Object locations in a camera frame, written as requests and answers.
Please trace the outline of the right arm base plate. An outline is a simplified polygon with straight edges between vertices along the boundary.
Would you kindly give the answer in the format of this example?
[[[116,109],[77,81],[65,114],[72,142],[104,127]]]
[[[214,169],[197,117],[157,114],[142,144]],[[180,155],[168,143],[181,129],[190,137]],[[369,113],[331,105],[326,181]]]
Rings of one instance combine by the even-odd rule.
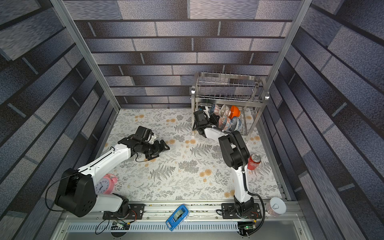
[[[221,208],[216,210],[216,213],[219,216],[222,216],[223,219],[262,219],[261,208],[258,203],[255,203],[253,208],[249,211],[247,216],[241,217],[235,207],[234,203],[222,203]]]

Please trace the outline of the blue floral rim bowl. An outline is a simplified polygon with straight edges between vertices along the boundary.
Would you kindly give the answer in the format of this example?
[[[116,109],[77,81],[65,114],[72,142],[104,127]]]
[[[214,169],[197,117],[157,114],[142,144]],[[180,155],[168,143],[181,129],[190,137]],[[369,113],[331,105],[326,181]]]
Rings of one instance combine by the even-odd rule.
[[[241,132],[242,131],[242,127],[243,127],[242,119],[240,117],[233,117],[231,119],[231,121],[232,121],[232,125],[231,125],[231,128],[230,128],[230,131],[231,132],[234,132],[234,131]]]

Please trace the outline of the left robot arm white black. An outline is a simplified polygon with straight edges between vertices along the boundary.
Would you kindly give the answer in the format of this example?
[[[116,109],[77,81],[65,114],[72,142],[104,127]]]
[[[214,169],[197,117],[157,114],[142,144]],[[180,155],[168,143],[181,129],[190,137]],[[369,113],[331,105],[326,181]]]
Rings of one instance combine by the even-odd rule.
[[[55,204],[84,217],[88,213],[103,212],[104,219],[124,219],[130,214],[128,198],[115,194],[110,172],[132,156],[143,154],[146,160],[158,158],[170,150],[164,140],[157,140],[152,130],[139,126],[135,134],[121,139],[110,150],[78,169],[67,169],[60,179]]]

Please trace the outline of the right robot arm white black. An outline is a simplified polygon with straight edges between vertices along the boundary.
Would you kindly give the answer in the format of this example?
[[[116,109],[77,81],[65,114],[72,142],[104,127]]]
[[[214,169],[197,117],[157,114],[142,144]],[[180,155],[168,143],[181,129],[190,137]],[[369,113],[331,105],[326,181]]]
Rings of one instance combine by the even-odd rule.
[[[223,160],[232,170],[235,186],[234,209],[240,218],[246,218],[254,208],[254,197],[260,195],[250,192],[246,174],[250,152],[241,133],[221,130],[210,123],[207,114],[202,110],[194,112],[193,131],[219,143]]]

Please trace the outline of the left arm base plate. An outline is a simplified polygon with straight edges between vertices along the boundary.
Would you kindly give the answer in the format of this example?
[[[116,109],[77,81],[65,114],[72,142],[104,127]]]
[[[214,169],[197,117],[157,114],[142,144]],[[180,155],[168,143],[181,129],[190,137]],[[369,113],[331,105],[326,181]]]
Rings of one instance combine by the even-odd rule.
[[[123,204],[117,212],[106,211],[103,220],[141,220],[145,204]]]

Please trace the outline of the red blue floral bowl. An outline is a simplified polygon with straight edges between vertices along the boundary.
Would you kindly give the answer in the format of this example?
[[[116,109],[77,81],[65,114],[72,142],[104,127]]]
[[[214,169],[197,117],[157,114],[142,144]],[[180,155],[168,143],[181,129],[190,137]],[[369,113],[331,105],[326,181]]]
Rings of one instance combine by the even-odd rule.
[[[232,121],[229,117],[223,117],[224,128],[222,130],[229,131],[232,125]]]

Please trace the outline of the white lattice pattern bowl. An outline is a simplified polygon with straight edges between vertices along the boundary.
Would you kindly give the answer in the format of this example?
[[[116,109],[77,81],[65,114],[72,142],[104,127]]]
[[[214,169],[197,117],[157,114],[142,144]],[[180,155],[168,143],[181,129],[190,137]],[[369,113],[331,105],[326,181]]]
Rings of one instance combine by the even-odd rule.
[[[219,112],[221,117],[229,117],[231,114],[231,107],[228,105],[223,105]]]

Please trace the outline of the blue dotted pattern bowl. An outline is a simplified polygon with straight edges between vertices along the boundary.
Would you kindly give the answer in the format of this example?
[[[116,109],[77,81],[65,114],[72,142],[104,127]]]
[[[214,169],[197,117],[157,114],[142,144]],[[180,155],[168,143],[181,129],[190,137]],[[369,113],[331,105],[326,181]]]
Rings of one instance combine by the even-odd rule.
[[[212,104],[210,109],[210,115],[220,115],[221,107],[218,104]]]

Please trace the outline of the black white floral bowl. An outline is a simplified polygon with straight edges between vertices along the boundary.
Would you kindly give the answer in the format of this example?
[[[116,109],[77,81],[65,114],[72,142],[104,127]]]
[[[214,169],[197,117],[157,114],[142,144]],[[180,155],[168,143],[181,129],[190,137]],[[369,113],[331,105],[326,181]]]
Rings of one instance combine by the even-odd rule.
[[[224,128],[223,117],[219,117],[218,128],[221,130]]]

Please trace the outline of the orange bowl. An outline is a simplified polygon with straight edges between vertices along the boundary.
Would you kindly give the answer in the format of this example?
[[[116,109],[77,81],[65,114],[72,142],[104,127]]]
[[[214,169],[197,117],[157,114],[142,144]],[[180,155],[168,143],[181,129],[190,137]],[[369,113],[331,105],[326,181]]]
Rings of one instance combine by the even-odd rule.
[[[233,119],[234,117],[238,118],[241,115],[241,111],[237,106],[231,106],[230,109],[230,119]]]

